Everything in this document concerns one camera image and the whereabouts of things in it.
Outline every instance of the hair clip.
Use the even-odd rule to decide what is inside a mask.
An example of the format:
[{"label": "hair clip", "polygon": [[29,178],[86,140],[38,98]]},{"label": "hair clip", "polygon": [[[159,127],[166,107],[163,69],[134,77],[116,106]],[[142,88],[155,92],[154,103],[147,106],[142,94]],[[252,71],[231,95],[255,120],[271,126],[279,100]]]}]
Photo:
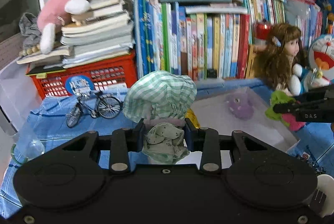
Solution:
[{"label": "hair clip", "polygon": [[281,42],[278,40],[277,37],[273,37],[273,43],[275,44],[276,47],[280,47],[281,46]]}]

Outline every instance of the gray cloth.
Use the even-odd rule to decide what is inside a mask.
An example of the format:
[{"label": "gray cloth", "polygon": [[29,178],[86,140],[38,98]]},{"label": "gray cloth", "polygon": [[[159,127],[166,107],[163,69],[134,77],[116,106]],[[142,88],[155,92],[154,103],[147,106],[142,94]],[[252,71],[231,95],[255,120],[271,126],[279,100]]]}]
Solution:
[{"label": "gray cloth", "polygon": [[39,44],[42,33],[37,27],[37,18],[31,13],[24,13],[19,21],[21,35],[26,37],[23,41],[23,49]]}]

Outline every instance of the mint green fabric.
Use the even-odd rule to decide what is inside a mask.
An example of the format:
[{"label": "mint green fabric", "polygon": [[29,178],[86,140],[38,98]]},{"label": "mint green fabric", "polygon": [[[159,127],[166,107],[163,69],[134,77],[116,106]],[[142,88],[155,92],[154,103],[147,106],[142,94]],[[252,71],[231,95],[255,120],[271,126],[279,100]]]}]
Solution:
[{"label": "mint green fabric", "polygon": [[271,94],[270,107],[265,111],[265,115],[273,120],[280,120],[285,126],[289,126],[290,123],[285,122],[282,119],[282,114],[277,114],[273,111],[273,106],[278,103],[288,103],[290,101],[296,101],[294,98],[289,97],[285,92],[276,90]]},{"label": "mint green fabric", "polygon": [[123,113],[134,122],[142,118],[184,119],[196,93],[196,85],[190,77],[154,71],[129,89],[124,99]]},{"label": "mint green fabric", "polygon": [[171,123],[154,126],[144,137],[142,152],[162,164],[175,164],[189,154],[183,145],[184,131]]}]

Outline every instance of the brown hair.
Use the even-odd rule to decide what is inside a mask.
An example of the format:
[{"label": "brown hair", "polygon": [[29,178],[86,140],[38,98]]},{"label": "brown hair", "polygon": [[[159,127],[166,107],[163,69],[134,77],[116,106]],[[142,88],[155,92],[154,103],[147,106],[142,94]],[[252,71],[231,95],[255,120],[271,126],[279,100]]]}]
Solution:
[{"label": "brown hair", "polygon": [[[278,84],[283,84],[284,88],[287,88],[292,73],[288,54],[284,46],[287,42],[298,39],[299,52],[294,58],[292,66],[296,63],[303,67],[306,66],[302,42],[300,40],[301,35],[302,32],[298,27],[288,23],[280,23],[273,26],[268,35],[266,49],[256,56],[254,64],[256,77],[261,78],[273,89],[276,89]],[[280,47],[275,45],[274,37],[280,41]]]}]

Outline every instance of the blue cloth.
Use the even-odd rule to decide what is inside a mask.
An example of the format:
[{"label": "blue cloth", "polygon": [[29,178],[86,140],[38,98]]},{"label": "blue cloth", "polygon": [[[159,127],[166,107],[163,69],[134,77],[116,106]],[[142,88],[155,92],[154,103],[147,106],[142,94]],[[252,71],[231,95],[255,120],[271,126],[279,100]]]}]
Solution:
[{"label": "blue cloth", "polygon": [[[222,82],[206,82],[197,85],[197,99],[214,96],[224,91],[237,89],[240,87],[250,87],[267,104],[272,91],[258,79],[230,80]],[[122,100],[125,91],[116,94]],[[88,114],[82,116],[79,124],[69,129],[65,123],[65,114],[74,106],[76,100],[73,97],[62,99],[45,99],[40,108],[33,110],[27,119],[29,126],[33,127],[37,136],[42,140],[49,151],[66,141],[76,137],[88,130],[97,130],[100,135],[110,134],[113,130],[128,127],[133,128],[135,123],[124,117],[123,113],[116,118],[107,120],[103,118],[92,119]],[[303,152],[309,153],[306,145],[309,146],[311,153],[319,160],[328,174],[334,176],[334,167],[327,155],[334,156],[333,133],[328,123],[309,123],[304,128],[295,132],[300,138],[300,142],[292,149],[289,154],[295,156]],[[147,163],[147,157],[142,153],[129,153],[131,168],[136,163]],[[109,152],[102,151],[99,165],[108,168]],[[8,218],[15,213],[21,206],[13,188],[12,179],[18,166],[11,161],[6,172],[3,184],[0,189],[0,213]]]},{"label": "blue cloth", "polygon": [[[126,91],[127,90],[120,91],[117,89],[108,92],[111,92],[114,96],[123,101]],[[85,111],[79,123],[70,129],[66,125],[65,115],[75,104],[76,97],[74,96],[66,98],[46,98],[38,109],[30,112],[23,129],[24,127],[31,127],[37,137],[42,141],[47,152],[89,130],[96,130],[99,132],[99,135],[107,135],[111,134],[116,129],[123,127],[134,128],[136,125],[136,123],[127,119],[122,112],[113,119],[104,119],[101,117],[93,119],[88,114],[88,111]],[[89,100],[89,106],[92,107],[94,104],[94,99]],[[19,161],[23,160],[23,156],[17,151],[15,151],[15,156]],[[129,160],[132,170],[137,163],[148,163],[147,156],[141,152],[129,152]],[[101,152],[99,165],[102,168],[108,168],[109,151]],[[21,203],[19,202],[12,183],[13,176],[18,167],[19,166],[11,160],[0,188],[0,214],[5,218],[10,217],[21,207]]]}]

